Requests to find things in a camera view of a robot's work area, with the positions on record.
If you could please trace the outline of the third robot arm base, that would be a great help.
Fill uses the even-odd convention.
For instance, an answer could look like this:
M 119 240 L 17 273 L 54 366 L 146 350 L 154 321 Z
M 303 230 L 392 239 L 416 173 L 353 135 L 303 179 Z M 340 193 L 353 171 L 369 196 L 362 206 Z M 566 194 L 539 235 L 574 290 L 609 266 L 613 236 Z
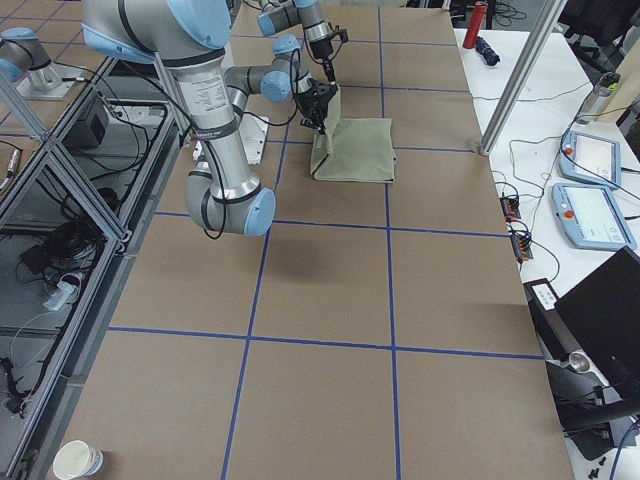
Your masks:
M 62 100 L 73 85 L 63 81 L 38 36 L 27 27 L 1 32 L 1 73 L 29 100 Z

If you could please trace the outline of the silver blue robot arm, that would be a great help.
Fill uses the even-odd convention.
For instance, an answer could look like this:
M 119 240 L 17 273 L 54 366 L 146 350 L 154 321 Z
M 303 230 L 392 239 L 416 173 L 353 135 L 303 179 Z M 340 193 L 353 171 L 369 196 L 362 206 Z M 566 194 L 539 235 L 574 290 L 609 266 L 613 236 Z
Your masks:
M 193 221 L 215 235 L 265 234 L 276 210 L 274 192 L 251 171 L 239 131 L 247 99 L 293 98 L 302 125 L 325 132 L 337 93 L 331 30 L 316 1 L 286 1 L 258 17 L 277 37 L 268 65 L 230 67 L 222 60 L 231 37 L 224 1 L 86 1 L 83 34 L 95 51 L 121 61 L 159 61 L 176 80 L 204 160 L 187 180 Z
M 331 84 L 336 83 L 334 38 L 347 41 L 348 37 L 345 30 L 333 27 L 326 20 L 319 1 L 284 1 L 277 5 L 264 1 L 257 24 L 265 37 L 301 25 L 309 56 L 322 66 L 327 80 Z

